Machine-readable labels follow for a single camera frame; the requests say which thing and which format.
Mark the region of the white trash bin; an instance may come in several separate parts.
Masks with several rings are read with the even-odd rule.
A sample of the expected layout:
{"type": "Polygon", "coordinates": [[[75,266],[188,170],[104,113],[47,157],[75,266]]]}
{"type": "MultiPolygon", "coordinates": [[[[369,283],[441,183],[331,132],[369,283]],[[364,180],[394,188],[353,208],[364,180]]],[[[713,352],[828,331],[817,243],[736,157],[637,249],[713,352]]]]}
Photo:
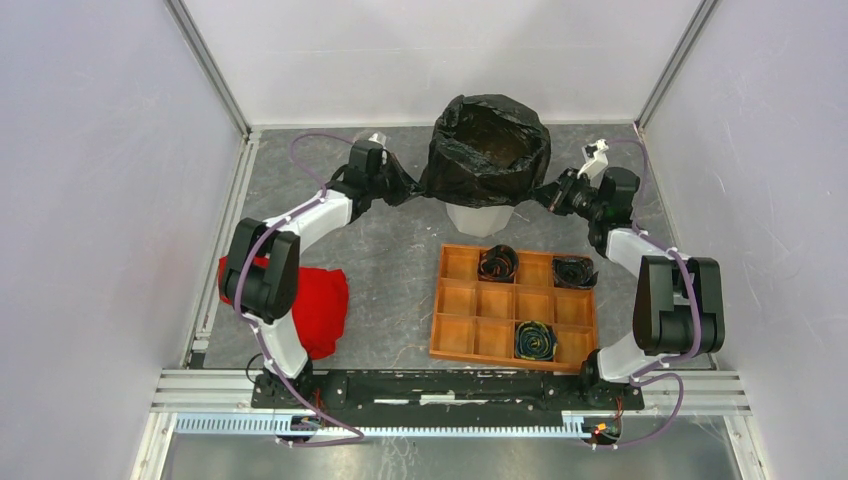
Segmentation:
{"type": "Polygon", "coordinates": [[[478,238],[503,230],[514,212],[509,205],[472,208],[446,203],[445,207],[457,231],[478,238]]]}

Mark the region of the black trash bag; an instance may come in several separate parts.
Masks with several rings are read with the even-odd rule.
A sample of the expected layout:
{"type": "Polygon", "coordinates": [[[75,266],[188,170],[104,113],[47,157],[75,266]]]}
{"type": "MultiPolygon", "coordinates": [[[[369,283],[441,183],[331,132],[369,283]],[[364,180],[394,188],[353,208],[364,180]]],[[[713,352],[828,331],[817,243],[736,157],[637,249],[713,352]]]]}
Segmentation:
{"type": "Polygon", "coordinates": [[[413,198],[516,206],[542,186],[551,155],[549,129],[532,108],[502,94],[459,95],[435,120],[413,198]]]}

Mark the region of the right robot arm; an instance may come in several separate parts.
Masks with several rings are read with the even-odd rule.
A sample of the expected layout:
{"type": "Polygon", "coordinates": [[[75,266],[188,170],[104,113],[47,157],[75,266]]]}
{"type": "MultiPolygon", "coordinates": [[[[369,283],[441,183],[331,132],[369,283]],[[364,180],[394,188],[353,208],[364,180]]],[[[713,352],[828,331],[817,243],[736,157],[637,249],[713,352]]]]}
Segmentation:
{"type": "Polygon", "coordinates": [[[715,353],[725,342],[719,263],[665,247],[638,228],[633,202],[640,184],[634,172],[609,167],[594,187],[587,174],[569,168],[534,193],[549,212],[586,220],[590,245],[637,280],[630,333],[581,366],[577,392],[591,408],[612,401],[617,384],[640,387],[646,374],[715,353]]]}

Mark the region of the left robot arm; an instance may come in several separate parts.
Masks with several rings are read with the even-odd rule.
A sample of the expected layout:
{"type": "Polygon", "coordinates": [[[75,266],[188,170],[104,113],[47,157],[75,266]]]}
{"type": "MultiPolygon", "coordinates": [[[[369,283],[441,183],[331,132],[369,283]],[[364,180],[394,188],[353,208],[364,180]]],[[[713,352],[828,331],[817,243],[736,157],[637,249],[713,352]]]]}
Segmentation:
{"type": "Polygon", "coordinates": [[[354,141],[346,164],[312,198],[288,212],[240,220],[218,268],[219,296],[251,328],[266,369],[278,377],[275,392],[290,407],[306,405],[314,394],[313,379],[302,373],[309,356],[292,313],[300,256],[357,220],[374,201],[404,201],[411,180],[385,142],[381,134],[354,141]]]}

